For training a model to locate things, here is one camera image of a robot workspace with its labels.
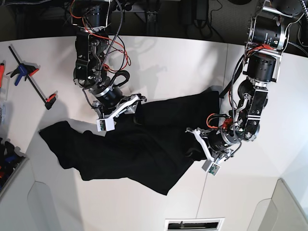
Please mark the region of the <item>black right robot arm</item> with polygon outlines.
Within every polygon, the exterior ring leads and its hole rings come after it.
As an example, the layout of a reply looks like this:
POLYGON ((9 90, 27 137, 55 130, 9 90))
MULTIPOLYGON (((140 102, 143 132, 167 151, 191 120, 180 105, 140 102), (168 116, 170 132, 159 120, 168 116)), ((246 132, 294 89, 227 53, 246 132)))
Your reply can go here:
POLYGON ((121 67, 113 70, 107 64, 108 55, 117 50, 114 45, 124 19, 122 4, 118 0, 74 0, 69 13, 78 29, 73 80, 85 95, 90 92, 95 97, 89 105, 98 114, 97 130, 114 130, 120 115, 135 113, 147 100, 139 93, 125 96, 120 89, 130 79, 125 67, 131 63, 122 41, 118 42, 123 54, 121 67))

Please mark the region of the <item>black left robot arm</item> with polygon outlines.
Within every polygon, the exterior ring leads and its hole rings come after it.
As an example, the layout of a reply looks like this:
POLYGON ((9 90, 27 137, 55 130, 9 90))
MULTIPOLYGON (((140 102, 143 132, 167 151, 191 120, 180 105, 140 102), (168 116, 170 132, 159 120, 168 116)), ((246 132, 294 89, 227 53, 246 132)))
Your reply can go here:
POLYGON ((188 128, 194 136, 186 156, 206 160, 217 167, 219 161, 233 157, 233 145, 253 141, 260 129, 261 113, 268 102, 267 84, 280 74, 282 53, 290 43, 290 27, 308 16, 305 0, 261 0, 248 26, 244 53, 237 62, 231 80, 220 94, 228 96, 227 114, 210 114, 206 123, 223 118, 218 126, 188 128))

